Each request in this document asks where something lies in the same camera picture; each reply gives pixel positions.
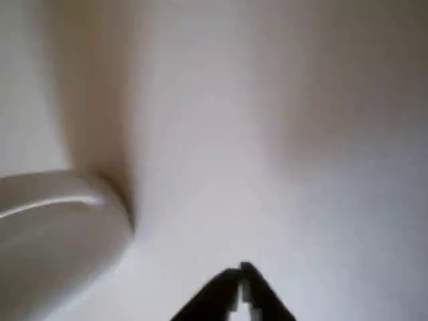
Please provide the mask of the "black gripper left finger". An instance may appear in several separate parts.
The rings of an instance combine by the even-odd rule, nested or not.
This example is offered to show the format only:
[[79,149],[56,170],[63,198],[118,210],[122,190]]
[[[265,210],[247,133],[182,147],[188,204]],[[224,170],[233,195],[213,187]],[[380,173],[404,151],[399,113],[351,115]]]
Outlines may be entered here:
[[236,311],[241,271],[227,268],[211,278],[171,321],[226,321]]

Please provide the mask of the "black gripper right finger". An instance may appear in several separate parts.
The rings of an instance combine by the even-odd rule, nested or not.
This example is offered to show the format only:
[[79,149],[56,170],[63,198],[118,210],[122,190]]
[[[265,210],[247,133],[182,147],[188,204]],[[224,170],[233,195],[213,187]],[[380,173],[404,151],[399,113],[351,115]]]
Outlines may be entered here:
[[277,294],[250,262],[240,263],[243,301],[249,305],[250,320],[296,321]]

